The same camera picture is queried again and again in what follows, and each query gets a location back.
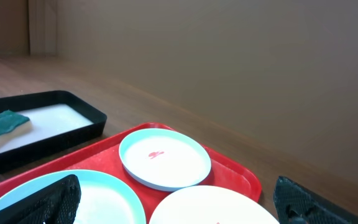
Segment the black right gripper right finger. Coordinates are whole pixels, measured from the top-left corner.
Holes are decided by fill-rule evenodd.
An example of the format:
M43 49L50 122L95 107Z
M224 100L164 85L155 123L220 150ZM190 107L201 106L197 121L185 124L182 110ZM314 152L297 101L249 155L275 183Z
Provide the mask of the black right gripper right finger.
M277 179L273 203L280 224L358 224L357 215L284 176Z

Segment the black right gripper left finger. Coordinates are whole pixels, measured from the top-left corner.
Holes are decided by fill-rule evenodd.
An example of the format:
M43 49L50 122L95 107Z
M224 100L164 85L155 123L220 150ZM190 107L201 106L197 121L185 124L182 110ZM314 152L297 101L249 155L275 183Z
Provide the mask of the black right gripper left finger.
M70 174L0 210L0 224L73 224L80 200L79 180Z

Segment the large light blue plate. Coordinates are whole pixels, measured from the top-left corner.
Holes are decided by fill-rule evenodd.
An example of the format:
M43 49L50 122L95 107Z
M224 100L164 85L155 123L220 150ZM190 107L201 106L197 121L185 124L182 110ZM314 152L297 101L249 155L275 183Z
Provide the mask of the large light blue plate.
M54 172L21 184L0 197L0 210L70 174L77 176L81 188L75 223L147 223L139 197L126 183L107 173L85 169Z

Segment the green and yellow sponge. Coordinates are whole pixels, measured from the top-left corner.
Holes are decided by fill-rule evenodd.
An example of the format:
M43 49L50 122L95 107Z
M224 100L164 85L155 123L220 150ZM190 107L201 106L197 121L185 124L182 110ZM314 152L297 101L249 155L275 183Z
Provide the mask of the green and yellow sponge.
M9 141L31 132L32 129L29 117L11 110L0 113L0 148Z

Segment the white plate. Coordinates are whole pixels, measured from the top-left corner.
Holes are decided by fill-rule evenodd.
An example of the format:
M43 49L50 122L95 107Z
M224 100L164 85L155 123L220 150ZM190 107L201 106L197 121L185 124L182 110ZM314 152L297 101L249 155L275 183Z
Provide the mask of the white plate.
M171 193L154 210L150 224L278 224L278 220L250 198L210 185Z

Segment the small light blue plate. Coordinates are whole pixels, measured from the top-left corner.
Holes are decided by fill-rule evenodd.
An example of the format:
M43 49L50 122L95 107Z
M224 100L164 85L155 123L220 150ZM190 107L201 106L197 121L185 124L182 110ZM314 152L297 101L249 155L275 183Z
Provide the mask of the small light blue plate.
M127 173L152 189L174 192L201 183L211 172L211 158L194 139L168 129L146 128L119 144Z

